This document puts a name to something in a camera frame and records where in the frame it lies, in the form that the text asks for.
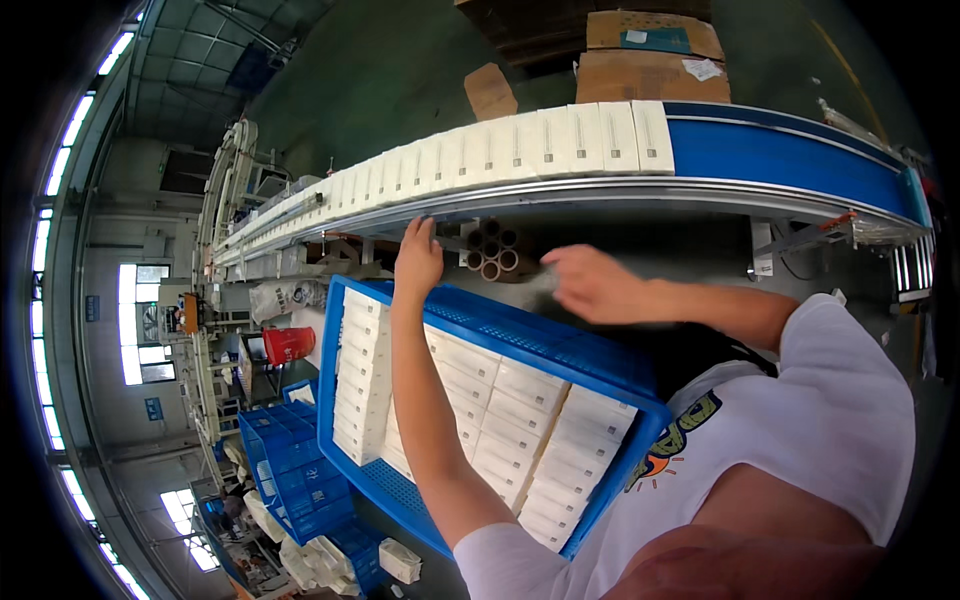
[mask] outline yellow floor line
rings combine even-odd
[[[827,35],[827,32],[824,31],[824,28],[820,25],[820,23],[818,23],[815,19],[810,19],[810,23],[813,24],[814,29],[816,29],[823,37],[824,41],[827,43],[827,46],[829,46],[830,50],[833,51],[833,55],[837,58],[837,60],[840,61],[840,64],[843,65],[843,68],[847,70],[847,75],[850,76],[853,85],[855,85],[856,89],[860,92],[860,96],[863,98],[863,103],[867,105],[867,110],[870,112],[870,118],[874,121],[876,134],[884,144],[889,144],[890,142],[887,140],[887,131],[884,130],[883,126],[880,124],[880,117],[876,114],[876,110],[874,110],[874,104],[870,102],[867,92],[863,91],[863,86],[860,85],[860,80],[857,79],[856,74],[853,73],[850,63],[847,62],[847,59],[843,57],[840,49],[837,48],[835,43],[833,43],[833,40],[830,39],[830,36]]]

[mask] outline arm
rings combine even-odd
[[[396,424],[427,511],[452,549],[513,513],[467,462],[453,409],[423,335],[423,303],[444,270],[443,250],[430,240],[433,220],[414,219],[396,260],[390,312]]]
[[[559,278],[554,298],[594,324],[692,322],[776,352],[796,300],[746,287],[641,279],[591,246],[548,252]]]

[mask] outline metal rail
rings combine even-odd
[[[403,227],[415,216],[431,215],[441,222],[465,221],[492,214],[546,210],[649,210],[653,208],[732,212],[757,217],[788,218],[822,223],[855,210],[853,235],[862,244],[907,244],[926,233],[899,215],[830,194],[770,183],[675,177],[594,177],[536,181],[458,192],[405,204],[379,207],[327,223],[302,218],[298,227],[287,221],[266,230],[268,238],[255,247],[249,242],[218,252],[218,267],[249,261],[298,242],[319,241],[327,231],[377,238]]]

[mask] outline hand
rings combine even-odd
[[[396,258],[394,300],[423,304],[444,273],[444,250],[430,239],[433,217],[417,217],[407,226]]]
[[[567,246],[541,260],[553,265],[559,283],[554,299],[593,324],[671,321],[665,281],[644,280],[593,246]]]

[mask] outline white t-shirt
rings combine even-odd
[[[689,524],[713,483],[745,463],[817,495],[885,545],[906,495],[913,397],[870,335],[817,294],[787,321],[780,377],[731,361],[668,402],[674,421],[572,562],[519,525],[496,523],[453,549],[472,600],[593,600],[648,541]]]

